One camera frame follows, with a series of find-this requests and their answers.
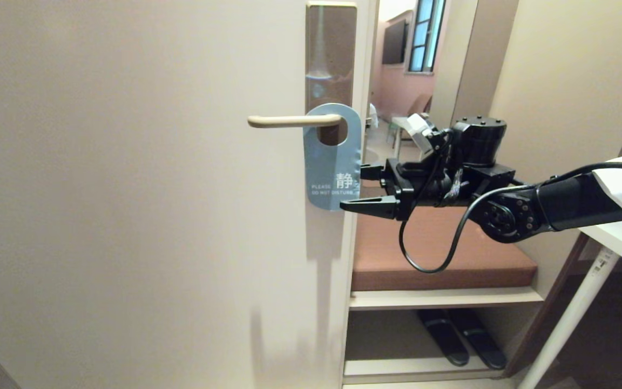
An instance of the white door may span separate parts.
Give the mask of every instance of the white door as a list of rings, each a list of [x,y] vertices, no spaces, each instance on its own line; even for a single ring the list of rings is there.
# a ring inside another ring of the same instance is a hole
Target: white door
[[[356,5],[366,117],[376,1]],[[353,218],[308,205],[301,129],[246,123],[306,113],[305,36],[302,0],[0,2],[20,387],[340,386]]]

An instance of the black cable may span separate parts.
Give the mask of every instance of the black cable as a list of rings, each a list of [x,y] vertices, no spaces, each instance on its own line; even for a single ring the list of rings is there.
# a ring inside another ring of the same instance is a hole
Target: black cable
[[[509,186],[509,187],[502,187],[499,189],[495,189],[495,190],[491,190],[489,192],[486,192],[484,194],[482,194],[481,196],[477,197],[476,200],[474,200],[472,202],[472,204],[469,204],[469,206],[467,207],[467,209],[464,211],[464,214],[462,215],[462,219],[459,220],[459,224],[457,224],[457,229],[455,231],[454,236],[452,237],[452,243],[450,245],[450,251],[448,252],[448,255],[445,258],[445,261],[443,261],[443,263],[437,267],[436,269],[424,269],[421,266],[419,266],[417,263],[415,263],[412,258],[409,256],[409,254],[407,253],[407,249],[405,249],[404,247],[404,228],[405,226],[407,226],[407,220],[402,222],[402,225],[400,225],[400,235],[399,235],[399,242],[400,242],[400,251],[402,251],[402,255],[404,256],[405,259],[407,259],[407,262],[412,265],[413,268],[417,269],[418,271],[422,272],[422,273],[427,273],[427,274],[434,274],[434,273],[439,273],[441,271],[444,271],[448,265],[450,264],[450,262],[452,261],[452,257],[455,255],[455,252],[457,250],[457,244],[459,243],[459,237],[462,234],[462,231],[464,230],[464,225],[467,223],[467,219],[469,219],[469,215],[472,213],[472,211],[474,210],[474,208],[479,205],[481,202],[483,202],[484,200],[486,200],[487,198],[493,196],[493,195],[499,195],[501,193],[507,193],[507,192],[516,192],[518,190],[527,190],[527,189],[531,189],[534,187],[538,187],[538,186],[543,186],[543,185],[547,185],[547,184],[553,184],[555,182],[560,182],[561,180],[565,180],[565,179],[570,179],[572,177],[575,177],[577,175],[583,175],[585,173],[589,173],[592,172],[593,170],[598,170],[598,169],[622,169],[622,162],[602,162],[602,163],[593,163],[592,165],[585,165],[583,167],[579,167],[575,170],[571,170],[568,173],[565,173],[563,175],[560,176],[556,176],[556,177],[552,177],[549,180],[546,180],[545,182],[542,182],[540,184],[531,184],[531,185],[518,185],[518,186]],[[432,178],[432,176],[434,175],[435,169],[434,171],[431,173],[430,178]]]

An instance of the door lever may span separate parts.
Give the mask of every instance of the door lever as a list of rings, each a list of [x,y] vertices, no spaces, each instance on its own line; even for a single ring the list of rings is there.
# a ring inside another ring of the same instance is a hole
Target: door lever
[[[285,128],[286,126],[333,126],[340,124],[342,116],[335,113],[306,116],[249,116],[253,128]]]

